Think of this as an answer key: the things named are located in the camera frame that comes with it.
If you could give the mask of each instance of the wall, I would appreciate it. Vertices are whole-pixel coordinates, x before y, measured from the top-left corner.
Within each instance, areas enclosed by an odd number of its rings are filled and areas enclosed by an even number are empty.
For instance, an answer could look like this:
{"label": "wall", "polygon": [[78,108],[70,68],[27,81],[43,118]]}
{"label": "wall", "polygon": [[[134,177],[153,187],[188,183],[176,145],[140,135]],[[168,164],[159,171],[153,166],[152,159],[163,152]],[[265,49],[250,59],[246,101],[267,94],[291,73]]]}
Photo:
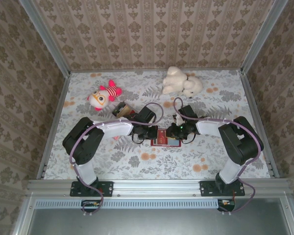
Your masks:
{"label": "wall", "polygon": [[273,0],[35,0],[71,70],[240,67]]}
{"label": "wall", "polygon": [[0,235],[36,177],[63,81],[18,1],[0,1]]}
{"label": "wall", "polygon": [[294,193],[294,0],[247,74],[279,171]]}

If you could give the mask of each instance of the floral tablecloth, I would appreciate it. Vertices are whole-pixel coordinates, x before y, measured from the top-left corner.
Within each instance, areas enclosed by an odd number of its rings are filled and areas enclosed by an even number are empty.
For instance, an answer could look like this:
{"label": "floral tablecloth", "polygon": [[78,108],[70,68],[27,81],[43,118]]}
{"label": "floral tablecloth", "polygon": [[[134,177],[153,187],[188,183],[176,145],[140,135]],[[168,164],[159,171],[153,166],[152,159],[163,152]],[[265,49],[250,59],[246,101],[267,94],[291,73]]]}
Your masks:
{"label": "floral tablecloth", "polygon": [[[194,98],[182,97],[184,104],[190,104],[198,116],[227,119],[245,116],[253,123],[238,71],[186,72],[199,77],[204,85],[204,90]],[[169,127],[173,122],[172,102],[176,94],[161,94],[165,76],[165,71],[71,74],[45,179],[75,179],[62,141],[82,117],[105,121],[115,119],[111,111],[121,101],[138,111],[148,102],[158,102],[165,111],[159,127]],[[109,79],[113,79],[123,89],[123,94],[107,108],[97,112],[86,98],[100,85],[106,86]],[[150,106],[150,109],[158,117],[161,115],[157,106]],[[117,141],[113,138],[102,141],[93,160],[100,179],[202,179],[214,178],[227,158],[223,143],[217,137],[199,135],[194,142],[182,147],[154,147],[150,141],[138,145],[132,142],[131,137],[122,136]],[[263,155],[243,173],[243,178],[269,177]]]}

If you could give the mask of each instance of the pink plush toy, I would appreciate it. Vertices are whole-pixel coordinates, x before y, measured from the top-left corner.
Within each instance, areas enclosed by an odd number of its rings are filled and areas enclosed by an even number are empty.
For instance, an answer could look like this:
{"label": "pink plush toy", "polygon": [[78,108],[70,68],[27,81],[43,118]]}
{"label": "pink plush toy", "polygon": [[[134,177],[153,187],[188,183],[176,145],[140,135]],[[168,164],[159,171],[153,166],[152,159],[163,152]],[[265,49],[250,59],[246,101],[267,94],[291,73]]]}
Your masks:
{"label": "pink plush toy", "polygon": [[94,92],[87,97],[87,100],[96,111],[102,110],[108,106],[109,101],[114,101],[116,97],[122,94],[122,89],[117,87],[114,81],[110,80],[108,84],[107,88],[100,86],[100,91]]}

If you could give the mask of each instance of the beige wallpaper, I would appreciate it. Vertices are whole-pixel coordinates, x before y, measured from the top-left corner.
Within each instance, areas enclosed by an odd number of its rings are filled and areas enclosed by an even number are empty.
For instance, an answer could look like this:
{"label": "beige wallpaper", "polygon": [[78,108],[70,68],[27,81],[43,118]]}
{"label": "beige wallpaper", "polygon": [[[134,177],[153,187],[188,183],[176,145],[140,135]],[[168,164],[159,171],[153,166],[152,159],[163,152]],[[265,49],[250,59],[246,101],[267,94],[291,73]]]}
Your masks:
{"label": "beige wallpaper", "polygon": [[71,70],[240,67],[273,0],[35,0]]}
{"label": "beige wallpaper", "polygon": [[290,0],[248,78],[278,168],[294,193],[294,0]]}
{"label": "beige wallpaper", "polygon": [[0,235],[36,177],[63,76],[17,0],[0,0]]}

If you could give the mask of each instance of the white plush dog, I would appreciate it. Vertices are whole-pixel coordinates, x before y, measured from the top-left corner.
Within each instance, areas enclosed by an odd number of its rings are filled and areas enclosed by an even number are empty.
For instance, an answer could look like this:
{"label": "white plush dog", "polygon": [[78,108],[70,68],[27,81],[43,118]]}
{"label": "white plush dog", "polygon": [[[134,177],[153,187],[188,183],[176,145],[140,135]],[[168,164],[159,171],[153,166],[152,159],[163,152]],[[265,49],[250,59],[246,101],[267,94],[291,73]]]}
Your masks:
{"label": "white plush dog", "polygon": [[162,94],[179,92],[187,98],[192,98],[202,91],[202,82],[193,76],[187,76],[178,67],[171,66],[168,69],[167,77],[163,79]]}

